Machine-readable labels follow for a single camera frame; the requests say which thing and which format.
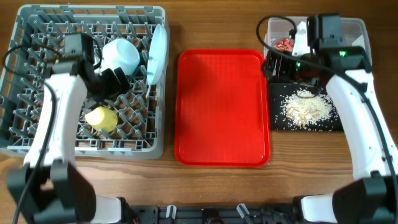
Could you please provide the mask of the red snack wrapper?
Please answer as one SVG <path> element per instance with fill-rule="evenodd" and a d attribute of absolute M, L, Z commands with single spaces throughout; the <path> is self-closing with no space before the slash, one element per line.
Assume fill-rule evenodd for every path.
<path fill-rule="evenodd" d="M 294 43 L 287 38 L 283 38 L 276 42 L 274 47 L 281 52 L 293 52 Z"/>

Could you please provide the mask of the small light blue bowl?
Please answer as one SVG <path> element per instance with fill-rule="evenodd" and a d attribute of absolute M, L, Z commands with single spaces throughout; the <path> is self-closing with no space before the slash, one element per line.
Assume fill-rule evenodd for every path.
<path fill-rule="evenodd" d="M 138 67 L 141 57 L 138 50 L 126 39 L 115 39 L 103 47 L 101 71 L 121 68 L 126 76 L 131 76 Z"/>

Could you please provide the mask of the yellow cup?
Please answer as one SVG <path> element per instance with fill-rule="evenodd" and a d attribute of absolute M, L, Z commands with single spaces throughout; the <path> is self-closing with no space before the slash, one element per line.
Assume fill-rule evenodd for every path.
<path fill-rule="evenodd" d="M 85 115 L 86 122 L 96 131 L 111 132 L 118 125 L 118 116 L 115 111 L 99 106 Z"/>

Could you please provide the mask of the light blue plate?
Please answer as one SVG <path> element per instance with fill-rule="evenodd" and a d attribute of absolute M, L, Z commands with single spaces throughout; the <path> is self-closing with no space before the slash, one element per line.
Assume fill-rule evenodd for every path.
<path fill-rule="evenodd" d="M 167 31 L 157 24 L 150 43 L 147 63 L 147 84 L 156 85 L 161 76 L 167 55 Z"/>

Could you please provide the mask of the white plastic fork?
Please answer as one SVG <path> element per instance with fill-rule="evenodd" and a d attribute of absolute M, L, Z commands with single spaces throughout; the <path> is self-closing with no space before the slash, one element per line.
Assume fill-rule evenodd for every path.
<path fill-rule="evenodd" d="M 146 92 L 146 98 L 149 99 L 150 91 L 152 89 L 152 85 L 148 86 L 147 92 Z"/>

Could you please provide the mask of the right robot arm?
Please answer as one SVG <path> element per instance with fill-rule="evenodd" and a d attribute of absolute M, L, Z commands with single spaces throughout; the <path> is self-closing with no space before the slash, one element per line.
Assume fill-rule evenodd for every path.
<path fill-rule="evenodd" d="M 396 223 L 397 147 L 374 89 L 372 65 L 360 46 L 347 46 L 338 14 L 307 18 L 306 41 L 286 54 L 268 47 L 267 59 L 289 64 L 289 79 L 317 79 L 340 117 L 354 181 L 330 194 L 295 197 L 292 223 Z"/>

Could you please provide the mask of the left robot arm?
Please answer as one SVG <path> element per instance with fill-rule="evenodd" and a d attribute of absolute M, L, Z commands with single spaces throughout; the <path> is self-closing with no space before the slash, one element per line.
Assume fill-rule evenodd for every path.
<path fill-rule="evenodd" d="M 139 223 L 123 197 L 100 197 L 75 166 L 75 138 L 85 100 L 95 110 L 130 90 L 120 68 L 96 74 L 102 54 L 84 33 L 67 34 L 64 51 L 45 63 L 44 102 L 22 168 L 7 173 L 17 204 L 14 221 L 27 223 Z"/>

